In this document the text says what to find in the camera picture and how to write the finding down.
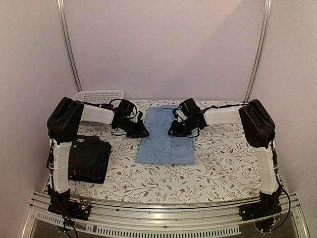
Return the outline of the light blue long sleeve shirt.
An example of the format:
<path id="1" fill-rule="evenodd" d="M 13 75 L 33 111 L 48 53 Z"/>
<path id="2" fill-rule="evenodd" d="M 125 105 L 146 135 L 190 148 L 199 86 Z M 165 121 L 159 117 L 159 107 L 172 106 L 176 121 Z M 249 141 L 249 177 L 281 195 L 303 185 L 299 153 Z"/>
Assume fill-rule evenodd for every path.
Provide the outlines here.
<path id="1" fill-rule="evenodd" d="M 175 117 L 175 105 L 163 105 L 148 109 L 145 127 L 149 136 L 142 138 L 136 163 L 162 165 L 194 165 L 194 140 L 168 135 Z"/>

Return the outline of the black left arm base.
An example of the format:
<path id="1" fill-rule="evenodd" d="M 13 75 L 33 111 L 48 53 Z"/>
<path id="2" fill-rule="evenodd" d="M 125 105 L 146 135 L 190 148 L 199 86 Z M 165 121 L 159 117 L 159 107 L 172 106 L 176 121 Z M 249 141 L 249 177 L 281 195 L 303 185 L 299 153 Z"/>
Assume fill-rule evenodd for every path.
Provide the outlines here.
<path id="1" fill-rule="evenodd" d="M 87 221 L 90 216 L 91 202 L 84 201 L 83 198 L 70 199 L 70 191 L 57 193 L 50 190 L 51 198 L 48 211 L 51 213 L 63 215 L 67 218 Z"/>

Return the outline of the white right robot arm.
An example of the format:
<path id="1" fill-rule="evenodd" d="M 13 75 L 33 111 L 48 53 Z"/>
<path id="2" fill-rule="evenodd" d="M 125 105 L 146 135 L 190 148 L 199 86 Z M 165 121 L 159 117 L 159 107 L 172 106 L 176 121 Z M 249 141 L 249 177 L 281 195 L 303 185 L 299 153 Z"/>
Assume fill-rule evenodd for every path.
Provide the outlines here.
<path id="1" fill-rule="evenodd" d="M 273 195 L 279 185 L 276 179 L 278 162 L 274 156 L 275 123 L 258 99 L 247 103 L 224 106 L 212 105 L 200 109 L 190 98 L 173 110 L 176 119 L 172 121 L 168 135 L 188 137 L 193 130 L 200 131 L 216 124 L 239 124 L 243 128 L 247 143 L 256 154 L 261 193 Z"/>

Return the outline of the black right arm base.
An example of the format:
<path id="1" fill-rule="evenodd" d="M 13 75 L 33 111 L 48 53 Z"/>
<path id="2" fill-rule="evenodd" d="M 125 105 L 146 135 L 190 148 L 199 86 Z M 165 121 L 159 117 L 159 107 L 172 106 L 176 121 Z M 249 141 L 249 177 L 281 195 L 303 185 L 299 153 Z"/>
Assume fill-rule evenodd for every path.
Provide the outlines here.
<path id="1" fill-rule="evenodd" d="M 260 192 L 260 202 L 250 203 L 239 207 L 239 216 L 243 221 L 254 220 L 271 216 L 271 218 L 255 222 L 255 227 L 262 233 L 271 232 L 276 224 L 276 219 L 272 215 L 279 216 L 282 211 L 279 197 L 281 189 L 278 189 L 273 194 L 265 194 Z"/>

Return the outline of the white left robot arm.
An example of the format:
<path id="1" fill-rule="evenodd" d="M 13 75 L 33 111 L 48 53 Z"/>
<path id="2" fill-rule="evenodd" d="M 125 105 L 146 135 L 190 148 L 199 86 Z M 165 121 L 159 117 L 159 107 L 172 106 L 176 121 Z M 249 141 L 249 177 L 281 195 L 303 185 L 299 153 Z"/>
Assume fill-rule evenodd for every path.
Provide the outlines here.
<path id="1" fill-rule="evenodd" d="M 47 122 L 48 136 L 53 146 L 53 159 L 48 162 L 51 171 L 51 188 L 58 194 L 69 191 L 68 161 L 72 141 L 82 121 L 111 125 L 125 131 L 126 137 L 145 138 L 149 136 L 139 112 L 137 120 L 132 121 L 128 112 L 133 111 L 133 104 L 122 99 L 119 106 L 89 104 L 75 101 L 68 97 L 61 99 Z"/>

